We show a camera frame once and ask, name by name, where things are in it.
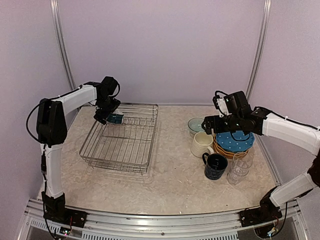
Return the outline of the pale green ribbed bowl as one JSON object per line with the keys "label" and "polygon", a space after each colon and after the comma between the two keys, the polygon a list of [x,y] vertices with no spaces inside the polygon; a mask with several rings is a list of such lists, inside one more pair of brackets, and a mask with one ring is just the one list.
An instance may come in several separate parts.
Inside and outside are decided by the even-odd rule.
{"label": "pale green ribbed bowl", "polygon": [[204,119],[195,117],[188,121],[187,126],[189,128],[189,132],[193,135],[199,132],[205,132],[205,130],[202,128],[202,123]]}

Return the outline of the teal white mug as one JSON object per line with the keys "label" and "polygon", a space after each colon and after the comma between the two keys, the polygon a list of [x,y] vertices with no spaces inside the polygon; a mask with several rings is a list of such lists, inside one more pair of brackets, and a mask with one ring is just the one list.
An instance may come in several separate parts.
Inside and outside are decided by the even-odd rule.
{"label": "teal white mug", "polygon": [[108,115],[106,121],[111,124],[122,124],[124,120],[123,114],[111,113]]}

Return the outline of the blue polka-dot plate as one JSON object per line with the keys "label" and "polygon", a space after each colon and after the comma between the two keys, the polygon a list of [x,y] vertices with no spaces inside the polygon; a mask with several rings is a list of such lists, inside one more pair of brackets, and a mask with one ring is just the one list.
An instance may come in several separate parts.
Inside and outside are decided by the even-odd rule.
{"label": "blue polka-dot plate", "polygon": [[249,150],[255,142],[255,137],[252,133],[245,135],[241,130],[234,133],[218,133],[215,135],[215,139],[223,150],[232,153],[245,152]]}

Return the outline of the yellow polka-dot plate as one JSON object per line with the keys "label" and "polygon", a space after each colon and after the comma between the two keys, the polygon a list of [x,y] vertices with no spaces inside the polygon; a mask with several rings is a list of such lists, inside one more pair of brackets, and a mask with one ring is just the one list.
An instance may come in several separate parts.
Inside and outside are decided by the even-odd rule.
{"label": "yellow polka-dot plate", "polygon": [[224,150],[224,149],[217,143],[216,135],[214,135],[214,137],[213,137],[212,148],[213,148],[215,151],[216,151],[216,150],[220,150],[220,151],[224,151],[224,152],[231,152],[231,151]]}
{"label": "yellow polka-dot plate", "polygon": [[215,150],[215,152],[217,152],[218,154],[223,155],[224,157],[226,157],[227,159],[232,159],[236,154],[239,153],[240,156],[244,156],[245,154],[248,154],[249,151],[241,151],[241,152],[231,152],[231,151],[226,151],[224,150],[221,146],[219,146],[216,142],[214,142],[212,144],[213,149]]}

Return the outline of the dark blue mug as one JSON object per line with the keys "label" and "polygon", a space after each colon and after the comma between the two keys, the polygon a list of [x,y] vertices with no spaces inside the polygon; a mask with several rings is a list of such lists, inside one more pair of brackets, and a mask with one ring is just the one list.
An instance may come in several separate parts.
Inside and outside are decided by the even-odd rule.
{"label": "dark blue mug", "polygon": [[218,153],[205,152],[202,154],[202,160],[205,165],[204,174],[210,180],[220,179],[228,166],[228,160]]}

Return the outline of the clear glass cup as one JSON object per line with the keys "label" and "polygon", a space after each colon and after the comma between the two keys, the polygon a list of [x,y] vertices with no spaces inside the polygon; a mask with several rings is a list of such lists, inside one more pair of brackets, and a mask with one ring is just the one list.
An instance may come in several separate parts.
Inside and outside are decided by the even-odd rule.
{"label": "clear glass cup", "polygon": [[231,185],[239,184],[249,173],[249,168],[233,166],[227,173],[227,181]]}
{"label": "clear glass cup", "polygon": [[238,176],[246,176],[253,165],[255,154],[252,151],[238,152],[233,156],[230,172]]}

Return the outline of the cream bird-pattern plate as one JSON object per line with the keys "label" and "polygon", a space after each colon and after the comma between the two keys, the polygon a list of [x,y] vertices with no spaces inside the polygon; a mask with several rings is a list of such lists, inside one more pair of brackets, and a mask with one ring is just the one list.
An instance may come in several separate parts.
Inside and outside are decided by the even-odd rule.
{"label": "cream bird-pattern plate", "polygon": [[222,156],[224,156],[225,158],[227,158],[227,159],[233,159],[234,158],[234,156],[237,156],[237,157],[244,157],[244,156],[246,156],[247,155],[247,153],[248,153],[248,151],[245,151],[245,152],[236,152],[236,153],[234,153],[234,152],[225,152],[225,151],[220,151],[220,150],[215,150],[215,152],[216,153],[218,153],[218,154],[220,154],[220,155],[222,155]]}

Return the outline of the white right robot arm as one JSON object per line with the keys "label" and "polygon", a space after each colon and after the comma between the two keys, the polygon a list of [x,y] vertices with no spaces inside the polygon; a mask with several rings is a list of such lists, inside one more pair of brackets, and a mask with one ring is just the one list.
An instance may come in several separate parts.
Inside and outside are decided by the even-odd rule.
{"label": "white right robot arm", "polygon": [[251,108],[243,91],[227,94],[217,90],[212,102],[218,115],[206,116],[201,124],[206,134],[234,133],[276,138],[302,148],[315,156],[307,172],[271,190],[268,202],[256,210],[256,218],[266,222],[288,201],[308,194],[320,185],[320,129],[281,116],[265,107]]}

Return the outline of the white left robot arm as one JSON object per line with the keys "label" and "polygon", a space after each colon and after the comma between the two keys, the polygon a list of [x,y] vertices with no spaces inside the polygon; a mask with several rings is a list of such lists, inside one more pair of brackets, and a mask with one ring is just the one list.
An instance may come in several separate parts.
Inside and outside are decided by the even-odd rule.
{"label": "white left robot arm", "polygon": [[42,99],[34,107],[37,112],[36,133],[31,137],[40,143],[45,156],[45,166],[41,168],[46,181],[46,194],[57,199],[63,192],[61,180],[61,152],[68,134],[66,116],[88,103],[95,107],[93,118],[105,125],[108,116],[121,104],[116,96],[120,84],[106,76],[102,82],[89,81],[77,89],[53,98]]}

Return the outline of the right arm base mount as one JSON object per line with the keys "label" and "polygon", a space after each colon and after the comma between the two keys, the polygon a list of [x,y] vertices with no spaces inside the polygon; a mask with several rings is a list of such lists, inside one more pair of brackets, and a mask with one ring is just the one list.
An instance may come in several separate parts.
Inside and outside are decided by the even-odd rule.
{"label": "right arm base mount", "polygon": [[271,193],[276,189],[272,188],[260,200],[259,207],[245,208],[239,212],[239,218],[242,227],[248,227],[267,223],[283,217],[279,206],[275,206],[270,200]]}

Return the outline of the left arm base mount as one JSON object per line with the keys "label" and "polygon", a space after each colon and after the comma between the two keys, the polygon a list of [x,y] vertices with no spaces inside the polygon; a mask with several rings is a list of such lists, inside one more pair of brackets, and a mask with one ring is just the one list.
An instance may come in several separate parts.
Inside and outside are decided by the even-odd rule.
{"label": "left arm base mount", "polygon": [[42,191],[41,196],[44,204],[44,219],[71,227],[84,228],[88,213],[82,210],[67,208],[64,193],[54,198]]}

